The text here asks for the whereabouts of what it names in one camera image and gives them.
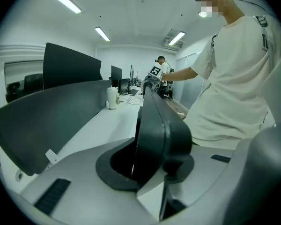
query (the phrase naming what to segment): white desk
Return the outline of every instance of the white desk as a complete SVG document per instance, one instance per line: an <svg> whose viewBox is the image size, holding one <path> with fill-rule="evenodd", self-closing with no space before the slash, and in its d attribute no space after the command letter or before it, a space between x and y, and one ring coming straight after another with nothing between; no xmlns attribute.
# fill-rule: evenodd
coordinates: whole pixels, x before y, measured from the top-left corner
<svg viewBox="0 0 281 225"><path fill-rule="evenodd" d="M138 111L143 106L143 96L121 95L120 103L116 110L102 109L95 117L85 124L59 151L58 161L78 151L86 150L116 140L135 137ZM16 193L33 181L38 175L27 176L23 173L22 179L17 182L15 177L19 168L9 159L0 147L0 163L6 186Z"/></svg>

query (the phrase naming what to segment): man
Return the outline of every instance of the man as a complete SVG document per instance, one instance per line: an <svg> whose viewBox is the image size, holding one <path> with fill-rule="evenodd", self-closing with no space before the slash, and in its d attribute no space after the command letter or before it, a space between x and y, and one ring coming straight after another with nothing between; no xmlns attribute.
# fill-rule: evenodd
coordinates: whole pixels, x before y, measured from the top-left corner
<svg viewBox="0 0 281 225"><path fill-rule="evenodd" d="M207 42L192 67L164 74L162 80L182 81L197 75L210 84L189 110L185 123L194 144L235 149L240 140L253 138L264 121L267 104L259 90L269 75L269 51L263 30L245 16L234 0L205 2L226 20L217 37ZM270 16L274 64L281 57L281 26Z"/></svg>
<svg viewBox="0 0 281 225"><path fill-rule="evenodd" d="M157 59L157 62L161 65L161 70L163 74L170 72L170 66L168 62L165 61L165 58L163 56L159 56ZM167 89L168 83L167 81L163 81L163 86L160 88L158 95L163 98L164 92Z"/></svg>

